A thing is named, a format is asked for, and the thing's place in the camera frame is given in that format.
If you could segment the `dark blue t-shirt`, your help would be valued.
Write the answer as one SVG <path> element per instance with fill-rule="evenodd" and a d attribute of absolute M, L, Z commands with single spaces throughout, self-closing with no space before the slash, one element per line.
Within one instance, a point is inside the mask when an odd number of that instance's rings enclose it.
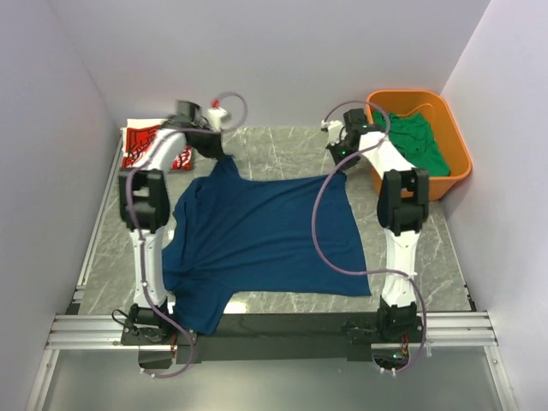
<path fill-rule="evenodd" d="M 184 328 L 212 333 L 243 291 L 370 292 L 344 174 L 250 181 L 225 158 L 189 184 L 173 216 L 163 278 Z"/>

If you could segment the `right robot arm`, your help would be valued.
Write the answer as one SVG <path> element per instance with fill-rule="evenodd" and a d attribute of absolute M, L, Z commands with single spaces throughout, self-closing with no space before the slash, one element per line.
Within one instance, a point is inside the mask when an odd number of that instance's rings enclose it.
<path fill-rule="evenodd" d="M 375 329 L 380 338 L 394 342 L 422 328 L 411 277 L 429 212 L 429 175 L 404 158 L 386 136 L 386 127 L 370 123 L 362 109 L 346 111 L 342 121 L 325 118 L 321 122 L 335 164 L 346 169 L 363 157 L 381 178 L 377 217 L 384 229 L 388 272 Z"/>

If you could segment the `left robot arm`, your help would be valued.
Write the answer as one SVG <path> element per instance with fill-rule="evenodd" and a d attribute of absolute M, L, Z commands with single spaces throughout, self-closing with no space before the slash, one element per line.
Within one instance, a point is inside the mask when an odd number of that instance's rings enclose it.
<path fill-rule="evenodd" d="M 170 219 L 166 175 L 176 156 L 188 147 L 208 158 L 221 158 L 222 126 L 229 119 L 220 98 L 213 99 L 206 110 L 179 100 L 176 112 L 154 130 L 148 148 L 130 167 L 120 170 L 120 216 L 129 230 L 135 267 L 134 304 L 125 328 L 140 330 L 150 343 L 163 343 L 171 335 L 192 338 L 175 322 L 176 298 L 164 287 L 162 240 Z"/>

